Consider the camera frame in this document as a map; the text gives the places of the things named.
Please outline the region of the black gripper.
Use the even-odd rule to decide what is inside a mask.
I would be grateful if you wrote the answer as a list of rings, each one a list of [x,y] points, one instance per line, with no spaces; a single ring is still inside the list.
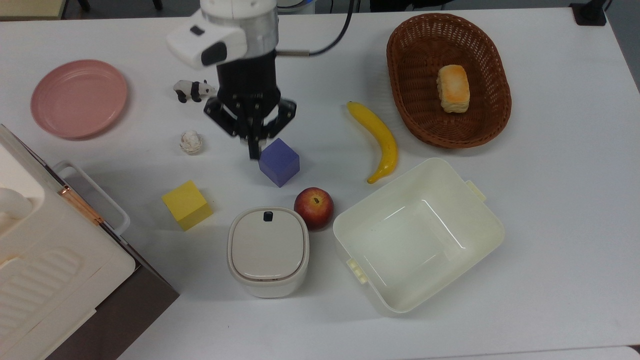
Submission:
[[[275,60],[277,52],[272,50],[267,54],[252,58],[242,58],[228,63],[218,64],[217,70],[219,88],[217,97],[209,98],[204,107],[204,113],[226,132],[230,137],[247,142],[249,159],[260,160],[262,155],[261,142],[274,139],[297,114],[297,103],[292,100],[281,100],[281,91],[277,85]],[[269,123],[264,124],[265,118],[260,115],[253,125],[245,116],[242,107],[240,117],[225,109],[233,100],[256,98],[263,100],[272,109],[278,104],[278,114]]]

